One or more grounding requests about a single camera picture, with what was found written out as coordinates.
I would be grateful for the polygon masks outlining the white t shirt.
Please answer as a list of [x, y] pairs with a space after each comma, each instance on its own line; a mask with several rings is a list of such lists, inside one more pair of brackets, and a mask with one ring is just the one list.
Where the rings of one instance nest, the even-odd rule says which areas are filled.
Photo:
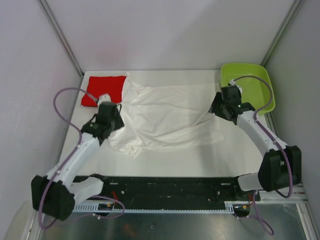
[[122, 88], [124, 127], [111, 133], [111, 149], [135, 158], [141, 151], [171, 151], [224, 140], [219, 119], [209, 113], [216, 83], [141, 85], [128, 77]]

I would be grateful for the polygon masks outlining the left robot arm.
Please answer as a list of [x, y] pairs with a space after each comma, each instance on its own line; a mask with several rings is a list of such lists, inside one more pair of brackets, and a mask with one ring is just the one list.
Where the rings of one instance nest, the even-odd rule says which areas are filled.
[[39, 214], [64, 221], [75, 205], [93, 196], [100, 200], [110, 196], [111, 188], [97, 177], [89, 176], [82, 182], [74, 182], [74, 179], [110, 134], [124, 127], [120, 111], [120, 104], [99, 103], [98, 112], [79, 130], [78, 143], [67, 157], [45, 176], [36, 175], [32, 179], [32, 206]]

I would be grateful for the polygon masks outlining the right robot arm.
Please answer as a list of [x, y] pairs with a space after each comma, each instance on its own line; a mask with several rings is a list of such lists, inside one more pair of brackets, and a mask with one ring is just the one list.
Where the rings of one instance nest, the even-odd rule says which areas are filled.
[[253, 190], [272, 192], [289, 188], [291, 194], [293, 187], [302, 182], [302, 152], [299, 147], [289, 146], [265, 127], [254, 107], [242, 102], [241, 91], [236, 85], [222, 87], [216, 93], [209, 113], [242, 129], [262, 155], [258, 172], [238, 176], [238, 183], [230, 188], [235, 200], [242, 201]]

